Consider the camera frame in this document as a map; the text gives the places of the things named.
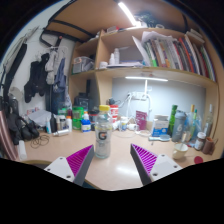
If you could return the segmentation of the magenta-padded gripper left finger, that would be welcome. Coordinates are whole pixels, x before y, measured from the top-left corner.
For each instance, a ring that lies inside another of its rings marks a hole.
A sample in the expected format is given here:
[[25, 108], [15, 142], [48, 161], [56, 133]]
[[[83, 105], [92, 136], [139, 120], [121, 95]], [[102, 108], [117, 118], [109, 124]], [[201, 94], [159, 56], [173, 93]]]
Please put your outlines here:
[[58, 157], [45, 171], [82, 186], [93, 157], [94, 146], [90, 145], [68, 157]]

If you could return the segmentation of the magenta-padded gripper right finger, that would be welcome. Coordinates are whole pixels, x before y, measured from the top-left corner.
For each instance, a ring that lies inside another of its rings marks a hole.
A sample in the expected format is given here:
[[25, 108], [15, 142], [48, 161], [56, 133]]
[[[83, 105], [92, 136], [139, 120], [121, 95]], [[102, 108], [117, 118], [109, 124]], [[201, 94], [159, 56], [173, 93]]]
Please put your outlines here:
[[182, 169], [166, 154], [156, 155], [135, 144], [131, 145], [130, 154], [143, 185], [157, 181]]

